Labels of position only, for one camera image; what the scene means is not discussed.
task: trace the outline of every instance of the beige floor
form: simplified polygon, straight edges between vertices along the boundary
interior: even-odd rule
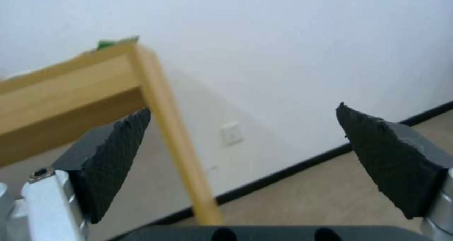
[[[415,127],[453,153],[453,110]],[[304,170],[222,205],[227,225],[392,225],[419,232],[367,175],[354,153]],[[195,225],[193,218],[177,225]]]

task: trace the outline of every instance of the electrical outlet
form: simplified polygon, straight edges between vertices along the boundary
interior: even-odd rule
[[[231,122],[222,126],[220,132],[222,133],[223,143],[226,146],[237,144],[244,140],[244,134],[239,122]]]

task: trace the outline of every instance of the textured rubber pad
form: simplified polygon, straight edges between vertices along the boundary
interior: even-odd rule
[[[69,173],[81,210],[91,223],[109,208],[136,156],[151,117],[149,109],[89,130],[53,164]]]
[[[407,219],[424,217],[453,157],[412,128],[355,111],[341,103],[337,119],[379,190]]]

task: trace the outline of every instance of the wooden table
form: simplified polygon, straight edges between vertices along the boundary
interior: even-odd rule
[[[0,167],[77,140],[145,106],[203,225],[222,218],[156,54],[120,43],[0,82]]]

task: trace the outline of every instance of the white wall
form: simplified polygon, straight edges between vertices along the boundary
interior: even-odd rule
[[[453,0],[0,0],[0,76],[131,35],[159,54],[215,194],[345,143],[341,101],[399,121],[453,99]],[[226,148],[233,120],[246,139]],[[154,123],[145,140],[92,240],[189,205]],[[0,180],[17,191],[35,165]]]

